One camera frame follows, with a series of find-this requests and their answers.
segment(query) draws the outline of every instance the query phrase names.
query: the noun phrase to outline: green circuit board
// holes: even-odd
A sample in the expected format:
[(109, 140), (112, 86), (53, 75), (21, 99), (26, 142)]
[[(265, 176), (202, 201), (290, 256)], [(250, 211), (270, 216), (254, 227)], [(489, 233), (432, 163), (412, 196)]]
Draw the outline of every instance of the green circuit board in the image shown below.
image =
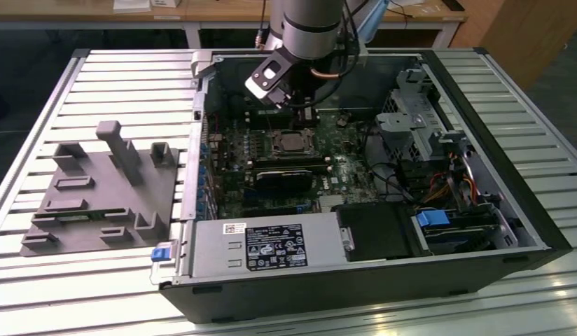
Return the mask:
[(245, 182), (249, 176), (248, 161), (254, 154), (270, 153), (272, 136), (277, 129), (249, 130), (242, 125), (226, 130), (225, 153), (218, 167), (222, 192), (218, 199), (218, 218), (241, 218), (245, 210), (301, 207), (302, 213), (321, 212), (318, 198), (341, 195), (344, 203), (372, 202), (378, 199), (376, 186), (364, 168), (360, 155), (361, 130), (358, 123), (337, 121), (342, 115), (321, 113), (320, 123), (313, 132), (313, 150), (329, 157), (332, 170), (313, 175), (313, 183), (306, 192), (288, 197), (258, 195)]

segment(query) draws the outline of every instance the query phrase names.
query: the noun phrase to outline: motherboard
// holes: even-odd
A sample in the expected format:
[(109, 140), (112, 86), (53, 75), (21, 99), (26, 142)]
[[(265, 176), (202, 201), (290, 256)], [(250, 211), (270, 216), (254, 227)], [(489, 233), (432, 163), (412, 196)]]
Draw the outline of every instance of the motherboard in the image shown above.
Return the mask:
[(318, 113), (314, 128), (278, 129), (274, 117), (261, 116), (261, 127), (245, 118), (213, 131), (218, 218), (329, 212), (377, 200), (361, 154), (364, 124), (333, 111)]

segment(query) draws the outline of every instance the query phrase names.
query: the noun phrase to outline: slotted metal table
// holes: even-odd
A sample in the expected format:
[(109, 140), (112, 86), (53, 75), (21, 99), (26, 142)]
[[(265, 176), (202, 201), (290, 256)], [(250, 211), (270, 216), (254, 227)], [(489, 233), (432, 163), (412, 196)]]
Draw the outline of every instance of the slotted metal table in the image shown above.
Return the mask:
[[(193, 122), (190, 50), (93, 50), (66, 66), (0, 186), (0, 335), (552, 335), (577, 333), (577, 152), (489, 55), (440, 50), (438, 58), (574, 251), (480, 292), (449, 298), (277, 316), (222, 325), (188, 322), (150, 281), (150, 248), (20, 257), (56, 164), (57, 143), (94, 137), (118, 120), (137, 149), (186, 148)], [(458, 122), (442, 104), (450, 122)], [(186, 153), (173, 204), (178, 225)]]

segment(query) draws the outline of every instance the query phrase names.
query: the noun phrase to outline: floor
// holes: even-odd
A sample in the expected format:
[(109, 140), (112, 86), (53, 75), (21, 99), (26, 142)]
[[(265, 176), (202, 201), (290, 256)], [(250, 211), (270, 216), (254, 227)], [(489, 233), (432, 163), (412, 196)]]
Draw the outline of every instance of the floor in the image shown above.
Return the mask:
[[(253, 34), (232, 35), (232, 45), (249, 46)], [(228, 34), (202, 36), (222, 47)], [(186, 48), (181, 31), (0, 31), (0, 95), (10, 110), (0, 119), (0, 182), (25, 140), (45, 100), (77, 48)], [(577, 33), (528, 92), (577, 148)]]

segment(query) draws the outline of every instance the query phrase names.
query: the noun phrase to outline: red wire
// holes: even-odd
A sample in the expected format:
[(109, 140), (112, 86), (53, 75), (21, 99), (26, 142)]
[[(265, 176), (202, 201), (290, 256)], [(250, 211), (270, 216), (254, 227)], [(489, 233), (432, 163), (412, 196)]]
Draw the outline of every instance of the red wire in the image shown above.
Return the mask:
[(432, 176), (432, 179), (429, 180), (429, 189), (432, 190), (432, 188), (434, 187), (434, 182), (436, 182), (436, 179), (440, 177), (440, 176), (442, 176), (445, 173), (437, 173), (437, 174), (434, 174), (434, 176)]

